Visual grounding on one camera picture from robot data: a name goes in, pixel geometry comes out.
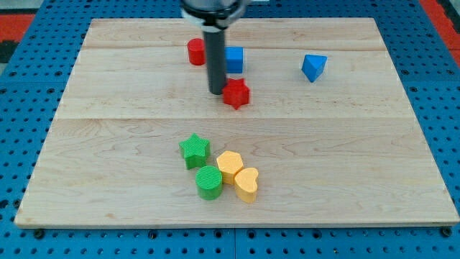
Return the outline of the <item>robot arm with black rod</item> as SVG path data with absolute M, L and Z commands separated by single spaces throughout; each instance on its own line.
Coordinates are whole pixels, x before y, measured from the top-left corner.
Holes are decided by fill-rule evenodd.
M 208 90 L 222 94 L 226 85 L 226 29 L 246 12 L 251 0 L 181 0 L 183 18 L 203 33 Z

